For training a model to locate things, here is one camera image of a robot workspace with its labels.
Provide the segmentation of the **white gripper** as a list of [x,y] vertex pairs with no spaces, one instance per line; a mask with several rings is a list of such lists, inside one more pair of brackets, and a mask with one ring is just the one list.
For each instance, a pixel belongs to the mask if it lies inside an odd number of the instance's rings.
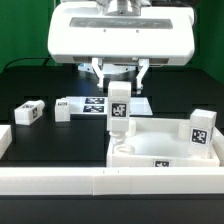
[[58,63],[92,59],[100,91],[109,79],[100,66],[102,59],[115,63],[138,60],[135,91],[153,65],[184,65],[194,54],[190,7],[144,7],[139,16],[105,15],[96,4],[61,4],[53,12],[48,50]]

